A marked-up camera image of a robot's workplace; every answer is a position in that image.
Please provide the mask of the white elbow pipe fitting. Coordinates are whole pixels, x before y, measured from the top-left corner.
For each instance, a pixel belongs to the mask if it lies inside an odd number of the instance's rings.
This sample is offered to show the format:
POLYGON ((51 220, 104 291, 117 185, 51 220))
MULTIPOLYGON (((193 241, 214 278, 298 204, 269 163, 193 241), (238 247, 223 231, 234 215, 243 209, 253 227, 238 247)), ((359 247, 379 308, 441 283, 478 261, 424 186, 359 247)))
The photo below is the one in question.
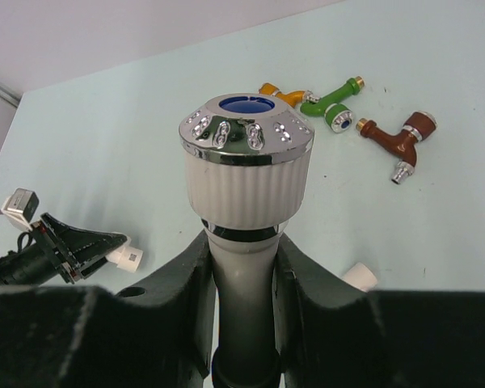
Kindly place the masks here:
POLYGON ((143 257, 143 251, 132 247, 130 241, 116 248, 106 255, 106 260, 115 264, 119 269, 135 273, 143 257))
POLYGON ((341 276, 341 279, 362 292, 368 292, 378 284, 378 278, 363 263, 354 264, 341 276))

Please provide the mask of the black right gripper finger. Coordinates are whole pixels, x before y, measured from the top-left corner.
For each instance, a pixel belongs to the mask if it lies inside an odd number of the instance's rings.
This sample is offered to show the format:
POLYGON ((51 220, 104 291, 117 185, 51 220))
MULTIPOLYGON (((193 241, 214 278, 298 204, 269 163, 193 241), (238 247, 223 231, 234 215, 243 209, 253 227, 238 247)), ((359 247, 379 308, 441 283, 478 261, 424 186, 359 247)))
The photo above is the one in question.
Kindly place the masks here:
POLYGON ((485 292, 362 292, 282 237, 273 280, 288 387, 485 387, 485 292))

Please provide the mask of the grey white water faucet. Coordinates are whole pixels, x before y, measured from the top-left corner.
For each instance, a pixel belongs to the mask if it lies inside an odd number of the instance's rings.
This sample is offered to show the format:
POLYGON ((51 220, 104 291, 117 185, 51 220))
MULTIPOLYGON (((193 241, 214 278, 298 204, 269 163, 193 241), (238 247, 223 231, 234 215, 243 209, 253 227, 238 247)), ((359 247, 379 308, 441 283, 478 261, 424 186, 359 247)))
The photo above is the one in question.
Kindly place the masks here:
POLYGON ((216 387, 276 387, 272 278, 299 210, 314 130, 272 95, 210 99, 179 124, 189 203, 201 219, 219 300, 216 387))

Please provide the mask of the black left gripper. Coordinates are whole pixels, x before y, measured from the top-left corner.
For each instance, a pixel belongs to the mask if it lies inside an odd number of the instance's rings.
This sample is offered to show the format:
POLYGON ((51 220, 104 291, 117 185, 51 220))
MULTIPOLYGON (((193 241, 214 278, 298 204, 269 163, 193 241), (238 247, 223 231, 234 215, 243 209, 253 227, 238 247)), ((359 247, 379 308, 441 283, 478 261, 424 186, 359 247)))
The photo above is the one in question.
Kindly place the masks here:
MULTIPOLYGON (((42 213, 31 235, 66 283, 87 279, 121 233, 42 213)), ((0 387, 201 387, 210 372, 215 287, 205 233, 119 293, 0 286, 0 387)))

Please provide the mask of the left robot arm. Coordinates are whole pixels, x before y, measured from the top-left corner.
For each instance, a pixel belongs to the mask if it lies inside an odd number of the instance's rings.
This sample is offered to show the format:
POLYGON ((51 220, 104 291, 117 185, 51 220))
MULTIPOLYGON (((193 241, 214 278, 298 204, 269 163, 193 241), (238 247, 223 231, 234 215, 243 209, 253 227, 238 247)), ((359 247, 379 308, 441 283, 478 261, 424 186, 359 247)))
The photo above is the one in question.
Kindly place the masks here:
POLYGON ((111 293, 78 281, 127 244, 43 214, 0 257, 0 387, 200 387, 215 291, 205 233, 111 293))

